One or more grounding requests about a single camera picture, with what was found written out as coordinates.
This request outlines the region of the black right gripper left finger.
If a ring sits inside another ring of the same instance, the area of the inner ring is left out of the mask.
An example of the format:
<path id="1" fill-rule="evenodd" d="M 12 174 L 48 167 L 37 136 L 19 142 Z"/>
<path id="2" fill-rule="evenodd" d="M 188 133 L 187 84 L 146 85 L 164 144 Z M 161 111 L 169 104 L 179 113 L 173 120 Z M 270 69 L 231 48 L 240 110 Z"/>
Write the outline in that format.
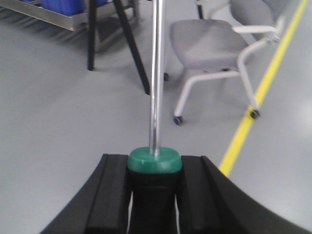
<path id="1" fill-rule="evenodd" d="M 125 234 L 131 197 L 127 155 L 104 154 L 43 234 Z"/>

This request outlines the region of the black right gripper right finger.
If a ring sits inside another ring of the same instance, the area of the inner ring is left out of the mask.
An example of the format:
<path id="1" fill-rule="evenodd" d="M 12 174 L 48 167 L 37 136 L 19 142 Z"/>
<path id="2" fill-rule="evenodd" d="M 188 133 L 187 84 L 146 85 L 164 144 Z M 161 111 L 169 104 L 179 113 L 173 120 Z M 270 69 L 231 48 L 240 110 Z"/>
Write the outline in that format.
<path id="1" fill-rule="evenodd" d="M 206 156 L 182 156 L 177 192 L 182 234 L 307 234 L 243 192 Z"/>

